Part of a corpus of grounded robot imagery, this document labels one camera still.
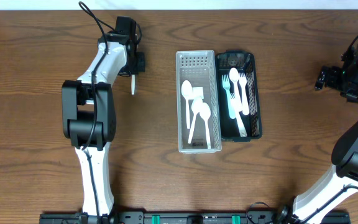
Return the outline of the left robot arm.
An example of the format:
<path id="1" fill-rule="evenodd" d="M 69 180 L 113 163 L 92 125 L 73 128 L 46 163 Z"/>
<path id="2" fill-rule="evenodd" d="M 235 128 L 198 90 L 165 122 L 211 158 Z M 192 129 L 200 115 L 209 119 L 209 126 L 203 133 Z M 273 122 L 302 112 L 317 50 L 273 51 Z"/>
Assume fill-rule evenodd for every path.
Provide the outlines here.
<path id="1" fill-rule="evenodd" d="M 108 155 L 116 132 L 112 86 L 120 75 L 144 69 L 137 34 L 109 32 L 98 40 L 98 53 L 77 80 L 62 85 L 63 133 L 78 156 L 83 184 L 82 213 L 94 221 L 112 212 Z"/>

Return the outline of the white plastic spoon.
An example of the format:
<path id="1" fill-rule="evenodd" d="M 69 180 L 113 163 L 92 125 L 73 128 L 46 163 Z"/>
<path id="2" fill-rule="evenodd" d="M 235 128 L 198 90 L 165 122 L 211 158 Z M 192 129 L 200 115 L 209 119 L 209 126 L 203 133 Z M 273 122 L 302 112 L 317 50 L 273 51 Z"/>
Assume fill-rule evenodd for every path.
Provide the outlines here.
<path id="1" fill-rule="evenodd" d="M 205 133 L 206 133 L 206 144 L 207 148 L 211 148 L 211 138 L 209 133 L 209 124 L 208 120 L 211 116 L 211 110 L 207 103 L 202 103 L 201 109 L 200 109 L 200 116 L 204 120 L 204 126 L 205 126 Z"/>
<path id="2" fill-rule="evenodd" d="M 181 94 L 185 99 L 185 106 L 186 106 L 186 127 L 190 129 L 190 107 L 189 107 L 189 100 L 193 95 L 193 87 L 188 80 L 185 80 L 181 86 Z"/>
<path id="3" fill-rule="evenodd" d="M 192 142 L 194 131 L 195 131 L 196 117 L 200 112 L 200 108 L 202 104 L 203 104 L 203 99 L 200 96 L 197 96 L 192 102 L 191 110 L 193 112 L 193 119 L 191 120 L 190 132 L 188 136 L 188 144 L 191 144 Z"/>
<path id="4" fill-rule="evenodd" d="M 131 75 L 131 94 L 135 95 L 135 89 L 136 89 L 136 75 Z"/>
<path id="5" fill-rule="evenodd" d="M 234 85 L 234 94 L 235 94 L 235 97 L 236 97 L 237 105 L 239 106 L 239 108 L 241 108 L 242 103 L 241 103 L 241 97 L 240 97 L 239 87 L 238 87 L 239 72 L 237 71 L 236 68 L 232 67 L 230 69 L 230 71 L 229 71 L 229 79 L 230 79 L 230 81 L 232 81 L 232 83 Z"/>

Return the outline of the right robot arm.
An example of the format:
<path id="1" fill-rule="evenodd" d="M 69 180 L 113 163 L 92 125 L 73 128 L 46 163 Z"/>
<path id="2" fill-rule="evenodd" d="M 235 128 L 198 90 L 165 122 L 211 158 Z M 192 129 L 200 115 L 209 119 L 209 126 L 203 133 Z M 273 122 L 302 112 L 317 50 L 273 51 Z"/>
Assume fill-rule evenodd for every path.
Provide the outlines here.
<path id="1" fill-rule="evenodd" d="M 314 87 L 335 89 L 348 102 L 358 103 L 358 35 L 341 60 L 341 67 L 322 67 Z M 358 121 L 336 142 L 331 162 L 311 188 L 280 209 L 274 223 L 324 223 L 332 209 L 358 192 Z"/>

